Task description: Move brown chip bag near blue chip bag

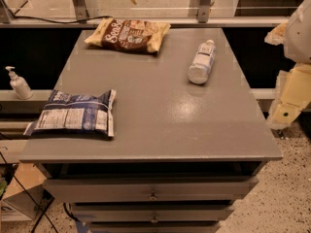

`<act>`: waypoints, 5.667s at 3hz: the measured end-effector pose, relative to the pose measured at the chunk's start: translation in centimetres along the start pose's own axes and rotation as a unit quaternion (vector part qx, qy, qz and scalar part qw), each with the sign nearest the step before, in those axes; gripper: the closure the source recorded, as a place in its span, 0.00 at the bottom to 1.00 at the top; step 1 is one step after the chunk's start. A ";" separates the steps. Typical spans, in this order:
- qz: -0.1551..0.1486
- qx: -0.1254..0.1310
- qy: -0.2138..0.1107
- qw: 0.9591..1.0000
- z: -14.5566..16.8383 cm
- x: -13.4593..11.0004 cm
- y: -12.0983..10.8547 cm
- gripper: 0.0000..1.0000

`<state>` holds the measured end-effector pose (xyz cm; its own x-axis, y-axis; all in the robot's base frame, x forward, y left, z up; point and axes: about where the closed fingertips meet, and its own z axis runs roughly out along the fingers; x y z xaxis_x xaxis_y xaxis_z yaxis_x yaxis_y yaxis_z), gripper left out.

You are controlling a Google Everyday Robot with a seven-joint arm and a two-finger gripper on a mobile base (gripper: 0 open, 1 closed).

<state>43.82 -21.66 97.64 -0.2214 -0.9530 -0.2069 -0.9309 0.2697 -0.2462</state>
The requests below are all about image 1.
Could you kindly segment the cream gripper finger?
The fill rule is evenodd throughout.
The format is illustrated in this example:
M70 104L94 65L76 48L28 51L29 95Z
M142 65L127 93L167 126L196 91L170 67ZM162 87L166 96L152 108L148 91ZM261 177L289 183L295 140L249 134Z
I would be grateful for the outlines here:
M289 71L280 71L276 79L275 99L268 111L271 129L289 127L311 102L311 65L296 63Z
M286 21L280 23L278 26L273 28L264 38L267 44L278 46L284 44L285 32L288 23Z

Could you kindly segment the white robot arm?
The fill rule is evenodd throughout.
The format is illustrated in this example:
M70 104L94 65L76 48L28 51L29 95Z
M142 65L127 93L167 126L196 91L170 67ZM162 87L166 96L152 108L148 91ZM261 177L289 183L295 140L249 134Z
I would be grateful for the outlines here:
M264 41L283 45L285 57L294 62L289 72L279 72L275 99L268 112L269 127L281 130L289 127L311 102L311 0L304 0Z

